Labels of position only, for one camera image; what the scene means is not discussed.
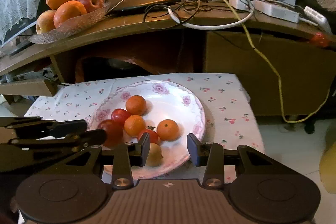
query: tile floor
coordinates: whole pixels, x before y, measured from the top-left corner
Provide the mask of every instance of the tile floor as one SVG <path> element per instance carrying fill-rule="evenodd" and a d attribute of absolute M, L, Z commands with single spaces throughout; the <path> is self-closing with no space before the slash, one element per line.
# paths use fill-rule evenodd
<path fill-rule="evenodd" d="M 0 105 L 0 117 L 14 116 L 12 112 L 23 115 L 29 107 L 29 102 L 21 102 L 12 106 L 10 112 L 5 104 Z M 306 134 L 301 124 L 295 125 L 294 131 L 288 131 L 279 117 L 258 117 L 257 122 L 266 154 L 306 175 L 319 187 L 322 199 L 315 215 L 316 224 L 335 224 L 336 195 L 325 191 L 320 181 L 319 161 L 326 144 L 336 141 L 336 120 L 318 121 L 312 135 Z"/>

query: tablecloth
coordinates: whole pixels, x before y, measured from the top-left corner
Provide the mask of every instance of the tablecloth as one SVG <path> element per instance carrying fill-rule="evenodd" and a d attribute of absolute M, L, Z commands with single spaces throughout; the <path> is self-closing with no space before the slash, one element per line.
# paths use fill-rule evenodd
<path fill-rule="evenodd" d="M 172 81 L 190 89 L 201 101 L 207 120 L 204 142 L 220 143 L 225 149 L 249 145 L 264 152 L 263 141 L 249 105 L 248 95 L 233 74 L 172 73 L 79 83 L 60 88 L 54 97 L 39 97 L 25 116 L 41 116 L 59 122 L 85 119 L 89 121 L 95 109 L 110 92 L 145 80 Z M 159 178 L 202 180 L 204 167 L 196 168 L 191 162 Z M 234 166 L 225 168 L 226 182 L 236 178 Z M 103 180 L 110 177 L 106 174 Z"/>

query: white plate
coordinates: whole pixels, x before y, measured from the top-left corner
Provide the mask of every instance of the white plate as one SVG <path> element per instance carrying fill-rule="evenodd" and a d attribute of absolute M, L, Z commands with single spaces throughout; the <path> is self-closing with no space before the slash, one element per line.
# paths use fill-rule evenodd
<path fill-rule="evenodd" d="M 164 175 L 189 159 L 187 135 L 194 133 L 202 140 L 205 133 L 205 114 L 199 99 L 190 90 L 168 81 L 144 81 L 135 83 L 111 93 L 95 110 L 89 122 L 89 129 L 97 129 L 98 124 L 110 119 L 116 108 L 125 109 L 125 102 L 133 95 L 141 95 L 147 103 L 147 113 L 143 116 L 147 126 L 157 127 L 159 122 L 171 119 L 177 122 L 181 137 L 173 142 L 161 143 L 163 161 L 158 167 L 132 167 L 134 179 L 149 179 Z M 124 134 L 124 141 L 137 142 L 137 139 Z M 112 166 L 106 165 L 105 171 L 112 173 Z"/>

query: red tomato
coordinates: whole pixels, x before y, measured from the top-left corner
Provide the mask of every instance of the red tomato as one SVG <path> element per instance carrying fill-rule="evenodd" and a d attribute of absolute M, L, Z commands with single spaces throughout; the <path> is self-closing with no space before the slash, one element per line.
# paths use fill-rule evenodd
<path fill-rule="evenodd" d="M 127 112 L 125 109 L 117 108 L 112 112 L 111 119 L 113 121 L 116 121 L 117 123 L 119 123 L 121 126 L 124 126 L 125 121 L 130 116 L 131 116 L 131 114 L 129 112 Z"/>
<path fill-rule="evenodd" d="M 105 130 L 107 135 L 107 139 L 103 145 L 110 147 L 123 142 L 123 128 L 116 121 L 104 120 L 98 125 L 98 129 Z"/>
<path fill-rule="evenodd" d="M 149 127 L 148 126 L 147 129 L 142 130 L 138 135 L 138 141 L 140 140 L 143 133 L 149 133 L 150 142 L 159 144 L 160 143 L 159 135 L 153 129 L 154 129 L 154 127 Z"/>

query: white remote control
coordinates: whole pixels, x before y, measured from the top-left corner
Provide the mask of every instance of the white remote control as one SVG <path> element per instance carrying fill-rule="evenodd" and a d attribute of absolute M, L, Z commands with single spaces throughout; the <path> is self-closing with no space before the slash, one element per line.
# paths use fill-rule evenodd
<path fill-rule="evenodd" d="M 308 6 L 306 6 L 306 8 L 304 9 L 304 14 L 309 17 L 310 20 L 316 22 L 326 33 L 333 34 L 329 22 L 325 16 L 321 15 L 320 13 Z"/>

